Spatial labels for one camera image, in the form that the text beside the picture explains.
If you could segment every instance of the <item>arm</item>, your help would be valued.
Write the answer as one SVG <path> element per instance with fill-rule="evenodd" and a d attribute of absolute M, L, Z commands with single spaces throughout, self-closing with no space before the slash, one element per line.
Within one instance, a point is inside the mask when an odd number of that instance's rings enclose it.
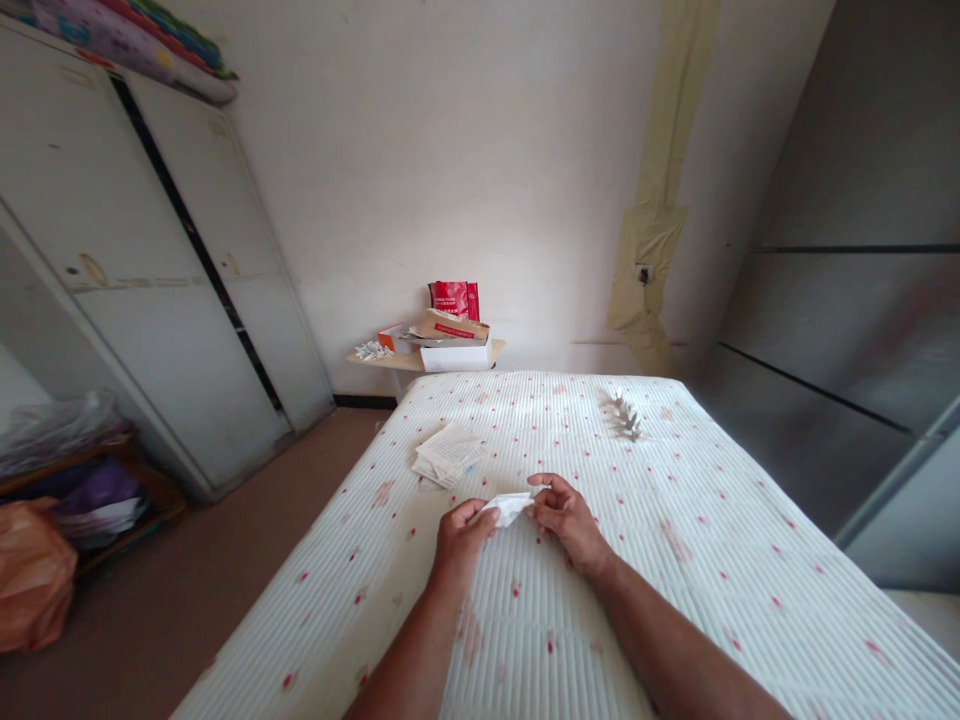
<path fill-rule="evenodd" d="M 430 579 L 403 627 L 343 720 L 428 718 L 440 713 L 460 608 L 473 583 L 484 540 L 493 537 L 500 511 L 467 500 L 440 520 Z"/>
<path fill-rule="evenodd" d="M 603 539 L 583 496 L 553 473 L 527 509 L 557 534 L 590 583 L 644 688 L 670 718 L 789 718 L 777 701 L 708 640 Z"/>

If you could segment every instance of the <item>hand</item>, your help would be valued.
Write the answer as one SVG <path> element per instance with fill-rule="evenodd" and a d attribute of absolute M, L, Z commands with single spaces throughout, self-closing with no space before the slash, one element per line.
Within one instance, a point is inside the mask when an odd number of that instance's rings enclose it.
<path fill-rule="evenodd" d="M 437 553 L 430 572 L 431 583 L 454 582 L 463 586 L 463 589 L 469 589 L 480 548 L 487 538 L 496 535 L 496 524 L 500 519 L 500 509 L 493 508 L 470 524 L 486 504 L 486 500 L 473 498 L 460 503 L 440 518 Z"/>
<path fill-rule="evenodd" d="M 531 485 L 546 485 L 537 493 L 527 517 L 552 530 L 573 561 L 574 569 L 586 577 L 599 577 L 616 555 L 603 539 L 583 495 L 556 473 L 538 473 L 527 478 Z"/>

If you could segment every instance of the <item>yellow tape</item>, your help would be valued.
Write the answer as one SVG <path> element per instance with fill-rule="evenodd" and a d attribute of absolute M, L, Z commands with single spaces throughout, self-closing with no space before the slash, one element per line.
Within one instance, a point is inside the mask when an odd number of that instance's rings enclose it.
<path fill-rule="evenodd" d="M 707 73 L 719 0 L 663 0 L 660 54 L 643 142 L 636 206 L 623 215 L 607 324 L 620 330 L 641 371 L 680 377 L 680 364 L 657 321 L 670 261 L 687 218 L 676 207 L 680 173 Z M 641 284 L 636 264 L 652 265 Z"/>

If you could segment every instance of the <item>white wardrobe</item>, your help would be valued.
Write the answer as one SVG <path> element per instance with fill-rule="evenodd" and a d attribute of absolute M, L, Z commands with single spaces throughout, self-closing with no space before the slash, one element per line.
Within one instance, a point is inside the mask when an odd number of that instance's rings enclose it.
<path fill-rule="evenodd" d="M 225 115 L 0 23 L 0 342 L 216 499 L 333 408 Z"/>

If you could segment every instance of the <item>purple bag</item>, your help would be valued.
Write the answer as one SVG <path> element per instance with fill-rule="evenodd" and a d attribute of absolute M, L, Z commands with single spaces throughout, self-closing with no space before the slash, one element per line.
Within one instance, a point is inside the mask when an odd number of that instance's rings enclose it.
<path fill-rule="evenodd" d="M 140 495 L 140 483 L 112 457 L 97 466 L 54 508 L 57 515 L 83 515 Z"/>

